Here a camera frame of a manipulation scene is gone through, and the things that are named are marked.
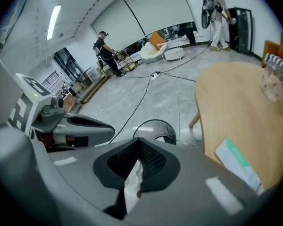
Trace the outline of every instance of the ceiling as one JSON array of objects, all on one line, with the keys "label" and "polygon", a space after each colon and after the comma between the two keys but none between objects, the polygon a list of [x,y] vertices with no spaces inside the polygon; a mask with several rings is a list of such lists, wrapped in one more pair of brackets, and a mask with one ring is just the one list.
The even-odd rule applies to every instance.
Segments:
[{"label": "ceiling", "polygon": [[[73,43],[78,31],[89,26],[113,1],[27,0],[21,15],[15,16],[18,20],[0,53],[7,70],[11,74],[27,73],[45,58]],[[54,33],[52,39],[46,40],[51,13],[58,4],[62,7]]]}]

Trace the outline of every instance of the white pants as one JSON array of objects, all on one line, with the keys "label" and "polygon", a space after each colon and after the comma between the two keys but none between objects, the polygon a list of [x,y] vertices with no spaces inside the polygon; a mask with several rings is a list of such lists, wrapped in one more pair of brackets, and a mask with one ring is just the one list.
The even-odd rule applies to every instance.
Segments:
[{"label": "white pants", "polygon": [[221,21],[214,21],[212,22],[215,33],[213,36],[213,41],[211,46],[213,47],[218,47],[217,44],[218,42],[221,43],[222,48],[227,48],[228,44],[225,42],[224,38],[223,38],[223,34],[222,34],[222,22]]}]

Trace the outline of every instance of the white sofa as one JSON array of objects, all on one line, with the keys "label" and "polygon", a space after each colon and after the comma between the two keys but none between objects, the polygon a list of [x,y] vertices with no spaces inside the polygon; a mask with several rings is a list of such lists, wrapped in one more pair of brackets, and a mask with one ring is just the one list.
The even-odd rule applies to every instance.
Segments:
[{"label": "white sofa", "polygon": [[158,60],[162,59],[162,54],[168,50],[168,45],[165,44],[160,47],[160,50],[157,51],[157,53],[152,54],[154,51],[156,51],[155,47],[150,43],[147,42],[144,47],[142,47],[140,52],[140,57],[142,58],[142,61],[151,64],[153,62],[156,62]]}]

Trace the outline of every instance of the ceiling light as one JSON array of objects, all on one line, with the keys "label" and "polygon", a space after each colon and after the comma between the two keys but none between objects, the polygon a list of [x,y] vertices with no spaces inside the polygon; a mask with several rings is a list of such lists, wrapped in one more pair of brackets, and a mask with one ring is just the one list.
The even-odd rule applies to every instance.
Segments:
[{"label": "ceiling light", "polygon": [[51,18],[50,18],[50,22],[49,22],[46,40],[50,40],[52,38],[53,30],[55,28],[56,20],[58,18],[58,13],[60,12],[61,7],[62,7],[61,5],[57,5],[53,8]]}]

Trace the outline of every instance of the white round table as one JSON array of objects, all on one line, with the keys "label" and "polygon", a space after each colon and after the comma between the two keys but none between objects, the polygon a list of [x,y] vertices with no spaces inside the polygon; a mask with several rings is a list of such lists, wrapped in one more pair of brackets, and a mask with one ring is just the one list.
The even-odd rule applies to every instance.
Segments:
[{"label": "white round table", "polygon": [[166,60],[175,60],[179,59],[184,56],[183,48],[173,48],[164,53]]}]

